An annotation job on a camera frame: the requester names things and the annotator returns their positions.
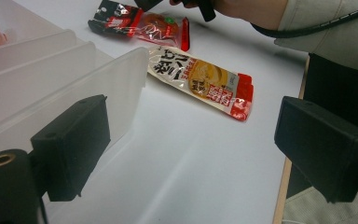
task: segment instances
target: person's hand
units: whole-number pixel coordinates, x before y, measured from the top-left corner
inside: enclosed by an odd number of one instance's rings
[[[213,8],[223,15],[243,19],[257,26],[277,30],[281,22],[287,0],[199,0],[211,1]],[[170,0],[175,6],[181,0]],[[197,7],[197,0],[185,4],[186,8]]]

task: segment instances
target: black holder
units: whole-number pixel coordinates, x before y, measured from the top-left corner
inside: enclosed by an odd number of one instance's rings
[[[183,5],[186,5],[191,0],[183,0]],[[210,0],[193,0],[197,2],[200,8],[200,12],[205,21],[212,21],[216,14],[214,13],[214,8]],[[148,11],[151,8],[158,5],[162,0],[135,0],[136,6],[140,7],[143,11]]]
[[[31,138],[34,150],[0,152],[0,223],[48,223],[41,197],[80,196],[110,142],[106,97],[78,101]]]
[[[310,54],[303,99],[283,97],[275,132],[293,164],[288,193],[313,186],[328,202],[351,202],[358,192],[358,70]]]

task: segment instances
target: plastic pouch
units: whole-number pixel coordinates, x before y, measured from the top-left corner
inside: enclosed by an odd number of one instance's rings
[[[163,46],[149,49],[147,71],[234,119],[244,121],[249,116],[254,86],[248,75],[229,72],[179,49]]]
[[[101,2],[89,28],[101,35],[121,34],[184,51],[190,48],[187,18],[144,12],[109,0]]]

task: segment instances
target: black clamp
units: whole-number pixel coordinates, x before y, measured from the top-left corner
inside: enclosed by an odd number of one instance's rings
[[[216,17],[214,8],[210,0],[194,0],[200,8],[200,12],[205,21],[211,21]],[[140,7],[143,11],[148,11],[155,7],[162,0],[135,0],[136,6]],[[190,0],[183,0],[183,5],[190,3]]]
[[[80,195],[110,142],[103,95],[69,107],[31,138],[34,150],[0,152],[0,223],[48,223],[41,197]]]
[[[358,127],[313,102],[283,97],[275,144],[328,202],[358,192]]]

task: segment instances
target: white table surface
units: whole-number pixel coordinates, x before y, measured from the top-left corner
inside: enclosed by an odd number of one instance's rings
[[[153,46],[94,34],[87,21],[99,0],[15,1],[114,58]],[[103,154],[82,197],[46,202],[50,223],[271,223],[285,160],[275,125],[282,97],[298,96],[307,54],[218,13],[205,23],[197,8],[167,0],[152,12],[187,16],[188,53],[253,78],[251,115],[237,121],[149,77],[130,131]]]

